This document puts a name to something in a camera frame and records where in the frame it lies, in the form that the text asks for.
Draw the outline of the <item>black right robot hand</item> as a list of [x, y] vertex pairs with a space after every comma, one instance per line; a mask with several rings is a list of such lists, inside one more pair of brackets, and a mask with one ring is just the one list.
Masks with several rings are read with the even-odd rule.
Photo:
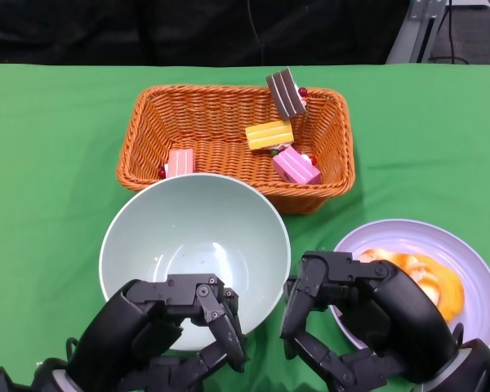
[[[439, 310], [389, 261], [362, 263], [347, 252], [306, 252], [283, 291], [285, 355], [301, 358], [331, 391], [370, 391], [392, 376], [419, 384], [458, 355], [460, 344]], [[341, 312], [341, 323], [364, 349], [339, 355], [307, 332], [310, 312], [330, 306]]]

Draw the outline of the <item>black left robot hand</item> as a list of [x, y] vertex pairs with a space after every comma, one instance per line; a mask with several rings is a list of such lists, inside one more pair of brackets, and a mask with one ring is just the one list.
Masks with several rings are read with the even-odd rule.
[[[167, 357], [185, 319], [215, 340], [188, 359]], [[198, 391], [224, 365], [243, 372], [246, 360], [238, 295], [214, 274], [172, 274], [157, 283], [133, 279], [112, 295], [66, 373], [81, 391]]]

